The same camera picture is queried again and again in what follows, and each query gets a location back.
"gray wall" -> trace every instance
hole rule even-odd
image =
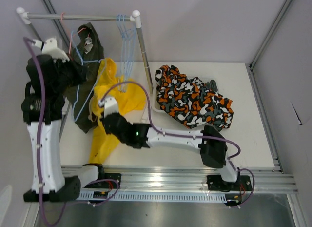
[[[296,0],[254,71],[282,165],[294,174],[308,226],[312,226],[311,16],[312,0]]]
[[[68,14],[142,13],[150,61],[249,63],[284,0],[51,0]],[[77,29],[81,21],[66,21]],[[93,22],[105,55],[120,60],[114,22]],[[139,51],[136,60],[141,60]]]
[[[24,99],[27,60],[30,58],[23,36],[32,37],[15,13],[18,6],[45,12],[40,0],[0,0],[0,192],[12,185],[13,195],[2,227],[23,224],[29,205],[23,193],[32,184],[31,144],[23,123],[20,105]],[[35,26],[43,38],[55,35],[50,21],[36,21]]]

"dark green garment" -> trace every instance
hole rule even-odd
[[[98,34],[95,31],[94,27],[92,26],[91,23],[84,24],[78,28],[77,31],[81,30],[82,28],[86,28],[82,30],[79,33],[80,37],[80,43],[77,45],[77,49],[79,53],[81,54],[82,58],[84,61],[90,61],[90,60],[100,60],[104,58],[104,49],[101,46],[101,42],[98,38]],[[92,39],[92,49],[88,54],[84,53],[84,44],[85,44],[85,39],[88,37]],[[76,52],[76,49],[72,48],[72,58],[78,62],[81,63],[80,58]],[[78,93],[78,102],[75,105],[74,109],[74,117],[76,118],[78,113],[80,112],[85,100],[87,99],[90,91],[92,90],[92,87],[94,83],[96,82],[97,75],[98,75],[98,68],[99,68],[100,63],[98,62],[92,62],[92,63],[86,63],[84,66],[87,67],[87,77],[86,81],[80,85],[79,88],[79,93]],[[68,101],[71,103],[72,107],[77,99],[77,88],[78,86],[68,88],[64,95],[67,97]],[[92,98],[93,93],[91,93],[87,103],[85,104],[79,118],[75,122],[78,127],[85,133],[89,131],[89,129],[93,128],[94,126],[97,126],[97,122],[92,122],[88,119],[89,116],[89,101]]]

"camouflage garment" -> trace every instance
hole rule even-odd
[[[160,108],[187,128],[209,123],[229,128],[232,100],[209,89],[198,77],[189,79],[177,67],[164,65],[155,73]]]

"white end cap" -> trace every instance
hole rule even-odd
[[[140,15],[141,15],[141,13],[138,10],[134,10],[132,12],[132,17],[133,17],[133,19],[136,22],[136,28],[141,28],[142,27]]]
[[[25,24],[31,24],[27,14],[28,12],[25,12],[25,9],[22,7],[18,7],[16,8],[16,13],[19,14],[19,16],[21,17],[21,19],[24,21]]]

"white table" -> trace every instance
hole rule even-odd
[[[254,93],[250,84],[246,66],[243,63],[163,63],[151,62],[154,73],[162,65],[175,65],[181,73],[190,77],[215,79],[219,93],[233,100],[233,122],[230,129],[223,129],[221,134],[226,139],[240,145],[241,154],[233,158],[239,167],[251,169],[274,168],[271,152],[265,136]],[[143,63],[134,63],[132,77],[147,89],[147,81]],[[132,111],[126,114],[127,120],[140,122],[143,111]],[[152,120],[156,126],[186,130],[169,115],[152,112]],[[92,141],[92,131],[85,134],[69,115],[60,141],[62,165],[83,165],[88,162]],[[229,154],[237,149],[228,144]],[[177,167],[203,168],[199,154],[177,148],[142,148],[132,149],[119,144],[104,165],[118,167]]]

